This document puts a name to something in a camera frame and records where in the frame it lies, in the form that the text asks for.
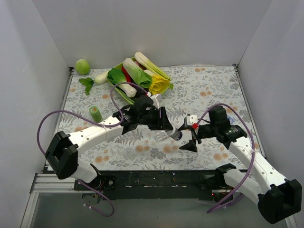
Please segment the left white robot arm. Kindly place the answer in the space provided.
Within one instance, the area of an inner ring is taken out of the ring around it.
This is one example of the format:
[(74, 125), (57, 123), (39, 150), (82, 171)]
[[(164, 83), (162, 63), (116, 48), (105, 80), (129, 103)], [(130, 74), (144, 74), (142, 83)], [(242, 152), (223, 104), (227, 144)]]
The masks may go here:
[(101, 184), (98, 171), (93, 165), (79, 161), (79, 155), (103, 141), (133, 131), (139, 125), (145, 125), (151, 131), (172, 133), (175, 130), (165, 107), (160, 107), (155, 97), (142, 95), (134, 104), (122, 107), (99, 124), (70, 134), (63, 131), (56, 133), (45, 158), (58, 179), (80, 179), (89, 189), (96, 190)]

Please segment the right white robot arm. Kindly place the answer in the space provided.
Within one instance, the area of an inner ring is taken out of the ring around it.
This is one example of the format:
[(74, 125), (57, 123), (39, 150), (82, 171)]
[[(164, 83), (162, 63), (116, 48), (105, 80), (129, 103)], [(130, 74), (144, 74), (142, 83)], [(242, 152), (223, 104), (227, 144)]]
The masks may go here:
[(302, 186), (296, 180), (289, 180), (277, 171), (261, 153), (255, 150), (255, 143), (249, 128), (231, 125), (227, 117), (227, 105), (219, 103), (205, 113), (209, 121), (201, 125), (201, 118), (187, 115), (179, 130), (190, 130), (192, 139), (181, 150), (197, 151), (196, 144), (203, 139), (216, 138), (246, 166), (242, 173), (232, 164), (217, 168), (215, 184), (225, 189), (232, 187), (232, 193), (239, 191), (251, 199), (260, 214), (270, 224), (275, 224), (301, 211)]

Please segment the clear pill organizer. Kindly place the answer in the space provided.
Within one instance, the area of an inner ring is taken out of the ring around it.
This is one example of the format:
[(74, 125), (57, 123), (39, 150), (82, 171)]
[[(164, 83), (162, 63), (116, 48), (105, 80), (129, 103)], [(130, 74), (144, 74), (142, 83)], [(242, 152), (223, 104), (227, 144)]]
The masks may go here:
[(157, 141), (163, 141), (163, 140), (167, 139), (168, 137), (169, 136), (165, 131), (160, 131), (155, 134), (155, 140), (157, 140)]

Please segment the white cap pill bottle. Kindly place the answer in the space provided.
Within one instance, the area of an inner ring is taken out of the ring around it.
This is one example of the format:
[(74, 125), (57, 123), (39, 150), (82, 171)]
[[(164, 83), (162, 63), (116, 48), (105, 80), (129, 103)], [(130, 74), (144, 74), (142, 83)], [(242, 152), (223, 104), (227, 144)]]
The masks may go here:
[(182, 138), (182, 132), (178, 131), (176, 128), (170, 131), (166, 131), (166, 134), (176, 141), (179, 141)]

